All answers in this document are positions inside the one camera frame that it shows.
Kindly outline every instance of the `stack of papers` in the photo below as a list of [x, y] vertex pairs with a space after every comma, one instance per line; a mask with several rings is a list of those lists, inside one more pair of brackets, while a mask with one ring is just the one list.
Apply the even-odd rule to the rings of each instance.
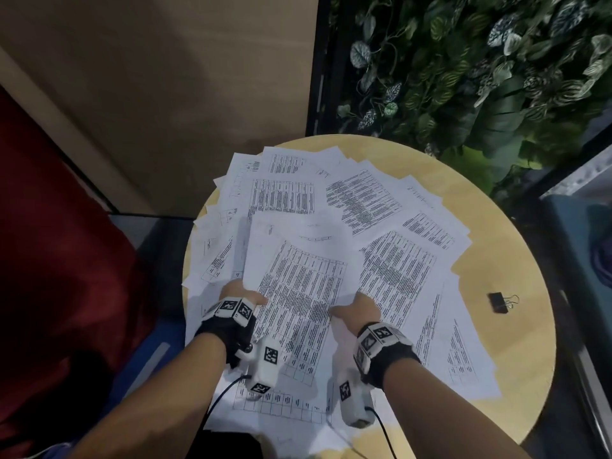
[[[218, 204], [195, 221], [191, 237], [186, 343], [221, 287], [242, 277], [269, 299], [256, 310], [255, 338], [278, 339], [283, 368], [259, 399], [233, 386], [207, 429], [264, 434], [279, 456], [349, 447], [361, 431], [341, 419], [335, 377], [354, 367], [356, 340], [327, 311], [350, 304], [357, 290], [461, 396], [500, 396], [494, 362], [450, 271], [470, 247], [470, 231], [413, 176], [388, 176], [338, 147], [266, 147], [259, 156], [234, 154], [215, 184]], [[226, 370], [216, 395], [239, 375]], [[372, 394], [385, 424], [397, 424], [384, 393]]]

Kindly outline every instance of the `artificial plant wall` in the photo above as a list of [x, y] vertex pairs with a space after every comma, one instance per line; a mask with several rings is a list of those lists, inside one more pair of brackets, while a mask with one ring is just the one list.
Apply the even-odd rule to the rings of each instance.
[[497, 200], [579, 152], [612, 95], [612, 0], [360, 3], [338, 131], [422, 150]]

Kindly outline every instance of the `hand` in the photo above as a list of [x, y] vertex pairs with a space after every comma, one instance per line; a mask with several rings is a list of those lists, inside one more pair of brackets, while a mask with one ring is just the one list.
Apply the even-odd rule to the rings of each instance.
[[365, 324], [380, 322], [381, 312], [376, 303], [368, 295], [355, 293], [355, 299], [348, 306], [329, 308], [330, 315], [342, 319], [346, 328], [357, 336]]
[[232, 296], [235, 298], [246, 298], [251, 301], [254, 305], [263, 305], [267, 303], [267, 298], [264, 297], [263, 294], [257, 293], [253, 290], [247, 290], [242, 285], [242, 279], [236, 278], [231, 282], [227, 282], [223, 288], [221, 288], [221, 293], [219, 294], [219, 301], [227, 296]]

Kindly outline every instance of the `forearm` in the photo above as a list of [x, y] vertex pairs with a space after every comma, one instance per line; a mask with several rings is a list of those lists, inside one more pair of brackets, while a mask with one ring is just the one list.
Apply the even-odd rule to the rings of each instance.
[[478, 409], [411, 359], [394, 362], [383, 389], [418, 459], [528, 459]]
[[223, 342], [198, 335], [77, 445], [71, 459], [181, 458], [195, 438], [225, 367]]

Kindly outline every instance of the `beige wall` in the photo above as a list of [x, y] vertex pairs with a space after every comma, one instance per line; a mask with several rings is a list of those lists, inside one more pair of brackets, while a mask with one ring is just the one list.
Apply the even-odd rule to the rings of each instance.
[[317, 0], [0, 0], [0, 46], [153, 210], [196, 215], [234, 151], [303, 136], [316, 15]]

